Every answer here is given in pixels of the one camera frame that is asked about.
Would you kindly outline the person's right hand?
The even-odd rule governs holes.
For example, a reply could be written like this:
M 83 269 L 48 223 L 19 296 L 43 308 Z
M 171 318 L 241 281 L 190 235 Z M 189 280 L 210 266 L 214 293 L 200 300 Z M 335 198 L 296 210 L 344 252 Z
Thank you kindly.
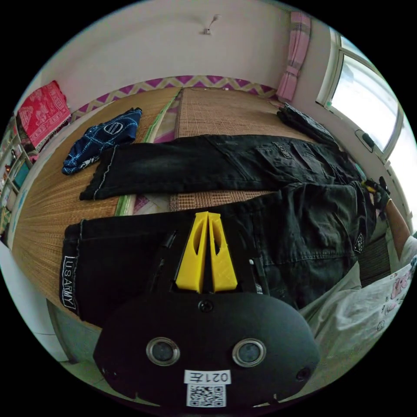
M 382 215 L 390 201 L 390 195 L 384 191 L 377 191 L 374 195 L 374 206 L 379 211 L 379 214 Z

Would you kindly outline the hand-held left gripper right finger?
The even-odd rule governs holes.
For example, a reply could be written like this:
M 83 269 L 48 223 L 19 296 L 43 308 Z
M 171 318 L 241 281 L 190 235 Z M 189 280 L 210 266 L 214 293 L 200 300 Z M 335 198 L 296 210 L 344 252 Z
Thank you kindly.
M 238 281 L 229 253 L 221 216 L 217 213 L 209 213 L 208 227 L 213 290 L 215 292 L 235 290 Z

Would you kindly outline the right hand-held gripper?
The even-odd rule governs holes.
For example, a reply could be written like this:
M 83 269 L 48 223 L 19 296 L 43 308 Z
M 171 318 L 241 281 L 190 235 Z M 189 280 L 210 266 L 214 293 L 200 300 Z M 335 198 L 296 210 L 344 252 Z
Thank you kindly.
M 374 182 L 373 180 L 365 180 L 363 181 L 363 186 L 368 190 L 370 193 L 377 193 L 380 195 L 388 195 L 388 187 L 386 181 L 383 176 L 379 177 L 378 182 Z

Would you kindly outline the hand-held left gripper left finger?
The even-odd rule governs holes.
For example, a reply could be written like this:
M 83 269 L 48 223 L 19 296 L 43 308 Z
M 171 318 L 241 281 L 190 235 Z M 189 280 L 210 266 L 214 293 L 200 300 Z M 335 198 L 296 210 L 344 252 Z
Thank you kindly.
M 195 214 L 175 280 L 180 290 L 201 293 L 207 249 L 208 212 Z

